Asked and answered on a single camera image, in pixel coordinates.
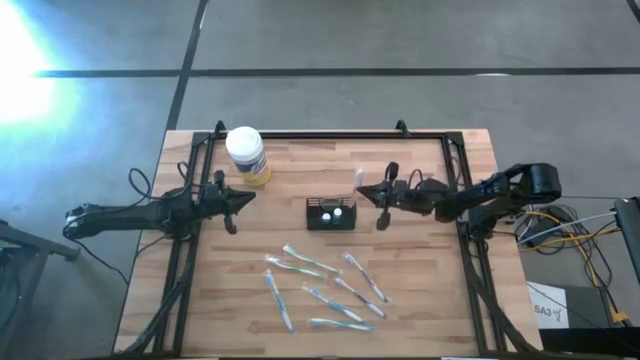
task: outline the white sign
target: white sign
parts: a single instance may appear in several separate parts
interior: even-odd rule
[[[567,294],[564,289],[527,281],[538,329],[567,329]]]

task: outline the butcher block tabletop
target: butcher block tabletop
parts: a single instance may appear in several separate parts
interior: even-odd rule
[[[489,133],[459,130],[464,135],[474,182],[496,169]],[[165,138],[153,194],[183,185],[176,163],[187,161],[193,131],[169,131]],[[223,170],[227,185],[257,192],[234,222],[229,235],[222,217],[202,223],[195,275],[181,356],[183,357],[428,357],[477,355],[465,278],[455,225],[433,216],[392,209],[391,225],[376,230],[380,210],[358,196],[356,228],[345,232],[308,231],[305,200],[348,195],[354,173],[364,170],[364,184],[378,183],[390,161],[400,165],[398,179],[414,169],[447,183],[439,140],[336,139],[264,140],[271,179],[251,187],[216,141],[212,173]],[[200,157],[198,171],[203,157]],[[162,234],[145,231],[140,247]],[[527,340],[540,348],[540,337],[525,276],[513,238],[496,235],[489,261],[498,301]],[[342,278],[386,314],[382,319],[329,277],[322,280],[268,265],[267,254],[288,263],[322,270],[283,253],[289,244],[302,255],[344,270]],[[162,297],[171,240],[146,249],[136,260],[122,313],[115,351],[130,345],[157,311]],[[348,264],[350,253],[391,299],[383,303],[364,277]],[[271,269],[295,328],[290,333],[267,288],[263,273]],[[302,290],[306,285],[344,305],[376,327],[374,332],[314,328],[310,318],[350,319]],[[491,327],[483,311],[489,338]],[[169,324],[166,344],[172,340]]]

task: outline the black holder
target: black holder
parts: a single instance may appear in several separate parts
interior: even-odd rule
[[[340,209],[342,215],[336,216],[335,209]],[[329,214],[328,220],[322,216]],[[316,230],[353,230],[356,228],[357,206],[351,206],[351,199],[341,198],[308,198],[307,199],[307,229]]]

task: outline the concrete floor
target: concrete floor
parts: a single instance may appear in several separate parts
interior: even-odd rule
[[[179,69],[197,0],[29,0],[0,4],[0,218],[56,241],[82,202],[137,198],[153,174],[177,78],[28,79],[35,70]],[[195,69],[640,66],[640,24],[624,0],[211,0]],[[640,195],[638,76],[191,79],[178,129],[486,127],[498,163],[546,161],[565,195]],[[612,200],[568,199],[580,215]],[[597,229],[600,223],[588,224]],[[85,243],[125,274],[139,233]],[[618,305],[640,323],[622,237],[601,246]],[[577,253],[522,257],[530,280],[588,285]],[[108,354],[126,289],[83,254],[52,257],[15,359]]]

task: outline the white lid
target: white lid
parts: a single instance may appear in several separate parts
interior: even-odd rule
[[[249,126],[229,131],[225,145],[229,155],[238,161],[251,161],[262,152],[260,133]]]

